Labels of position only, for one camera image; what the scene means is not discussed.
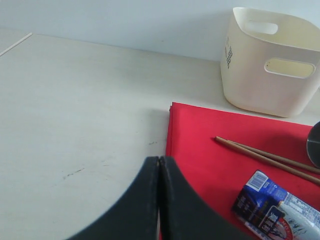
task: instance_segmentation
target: red napkin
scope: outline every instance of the red napkin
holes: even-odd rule
[[[254,236],[231,212],[231,207],[256,170],[317,210],[320,188],[211,138],[219,136],[312,166],[306,152],[310,129],[307,125],[173,103],[166,155],[174,157],[189,184],[210,207]]]

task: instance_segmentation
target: basket handle hole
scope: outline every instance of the basket handle hole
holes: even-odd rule
[[[271,58],[265,62],[264,69],[272,74],[295,78],[307,78],[315,72],[315,66],[310,63]]]
[[[278,31],[278,25],[270,22],[248,21],[245,28],[250,32],[273,35]]]

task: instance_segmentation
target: chopsticks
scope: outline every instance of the chopsticks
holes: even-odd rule
[[[299,162],[295,162],[293,160],[290,160],[288,158],[284,158],[284,157],[281,157],[281,156],[277,156],[277,155],[274,155],[272,153],[268,153],[268,152],[264,152],[264,151],[261,151],[259,149],[256,149],[256,148],[253,148],[253,147],[250,147],[250,146],[246,146],[246,145],[243,145],[243,144],[240,144],[240,143],[237,143],[237,142],[234,142],[234,141],[230,141],[230,140],[226,140],[226,139],[223,139],[222,137],[219,137],[219,136],[216,136],[215,137],[215,140],[227,147],[229,147],[230,149],[233,149],[233,150],[236,150],[240,153],[243,153],[243,154],[246,154],[250,157],[253,157],[257,160],[260,160],[260,161],[263,161],[265,163],[268,163],[272,166],[275,166],[279,169],[282,169],[282,170],[285,170],[291,174],[294,174],[300,178],[303,178],[305,180],[308,180],[310,182],[313,182],[317,185],[320,186],[320,179],[314,177],[314,176],[311,176],[307,173],[304,173],[302,171],[299,171],[299,170],[296,170],[292,167],[289,167],[287,165],[284,165],[280,162],[283,162],[283,163],[286,163],[286,164],[290,164],[292,166],[296,166],[296,167],[299,167],[301,169],[305,169],[305,170],[308,170],[310,172],[313,172],[313,173],[317,173],[317,174],[320,174],[320,169],[317,169],[315,167],[312,167],[312,166],[308,166],[308,165],[305,165],[305,164],[302,164],[302,163],[299,163]]]

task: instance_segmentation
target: table surface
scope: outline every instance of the table surface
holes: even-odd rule
[[[0,51],[27,33],[0,29]],[[229,104],[219,63],[34,34],[0,57],[0,238],[65,239],[163,155],[169,108]],[[320,91],[304,112],[320,120]]]

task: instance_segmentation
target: white plastic basket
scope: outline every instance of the white plastic basket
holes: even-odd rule
[[[281,117],[300,114],[320,86],[320,29],[304,19],[235,7],[221,59],[233,105]]]

